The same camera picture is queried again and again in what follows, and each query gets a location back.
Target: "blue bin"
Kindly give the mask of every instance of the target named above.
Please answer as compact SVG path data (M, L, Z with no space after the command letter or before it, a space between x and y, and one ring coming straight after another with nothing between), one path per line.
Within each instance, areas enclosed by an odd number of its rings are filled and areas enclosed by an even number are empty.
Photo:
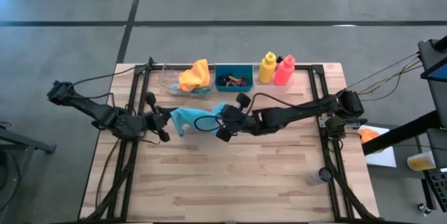
M217 80L222 75L233 74L236 78L245 77L248 82L243 87L221 86ZM218 91L224 92L248 92L253 87L253 66L250 65L216 65L216 80L214 82Z

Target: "wooden table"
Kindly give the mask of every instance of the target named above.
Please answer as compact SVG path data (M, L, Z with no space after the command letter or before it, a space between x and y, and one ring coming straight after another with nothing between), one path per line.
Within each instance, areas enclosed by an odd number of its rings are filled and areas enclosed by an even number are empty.
M330 93L346 87L341 64L323 65ZM115 71L132 66L134 64L118 64ZM221 102L237 104L237 93L214 91L209 100L171 96L160 87L160 74L161 71L151 71L149 90L155 93L161 107L211 110ZM131 81L132 72L113 79L110 91L115 94L117 106L127 104ZM297 70L294 85L286 93L269 93L293 104L312 100L308 73ZM257 97L254 109L271 106L281 105L269 98ZM328 186L308 186L305 183L309 173L324 166L316 117L293 122L272 135L254 137L240 133L229 143L192 130L179 137L171 121L166 130L171 141L158 146L146 142L139 144L127 221L333 221ZM157 136L150 132L145 139L158 141ZM99 135L81 217L94 210L98 180L116 141L108 131ZM378 216L357 136L348 135L344 139L342 153L349 186L369 211ZM117 150L105 172L102 197L112 185L116 159ZM342 191L338 187L337 194L342 215L346 216ZM120 196L122 194L118 197L117 213L121 209Z

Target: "gray floor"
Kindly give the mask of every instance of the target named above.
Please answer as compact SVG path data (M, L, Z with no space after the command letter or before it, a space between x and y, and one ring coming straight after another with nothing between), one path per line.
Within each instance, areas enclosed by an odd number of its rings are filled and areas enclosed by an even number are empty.
M132 0L0 0L2 21L126 20ZM140 0L137 20L442 20L447 0ZM267 51L300 62L342 62L348 84L417 51L417 42L445 36L447 27L133 28L124 62L258 61ZM54 80L76 81L111 73L124 28L0 27L0 120L12 130L58 145L36 152L17 197L12 223L75 220L98 131L71 108L46 101ZM361 89L383 76L372 78ZM419 72L406 74L390 97L365 102L370 121L403 124L434 109ZM105 93L111 79L79 86ZM392 86L378 90L377 97ZM372 177L379 211L393 221L442 223L424 218L414 179Z

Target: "yellow bottle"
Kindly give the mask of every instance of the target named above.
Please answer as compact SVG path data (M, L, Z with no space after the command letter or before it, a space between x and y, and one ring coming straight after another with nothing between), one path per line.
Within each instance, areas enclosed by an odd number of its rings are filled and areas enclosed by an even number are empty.
M274 68L277 66L277 56L268 52L259 66L258 79L259 82L267 84L272 81Z

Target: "pink squeeze bottle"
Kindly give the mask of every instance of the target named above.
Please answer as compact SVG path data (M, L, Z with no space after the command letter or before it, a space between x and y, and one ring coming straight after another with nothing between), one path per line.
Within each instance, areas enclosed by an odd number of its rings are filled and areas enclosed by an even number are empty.
M284 60L279 63L278 70L274 75L273 82L276 85L284 86L295 72L295 59L292 55L287 55Z

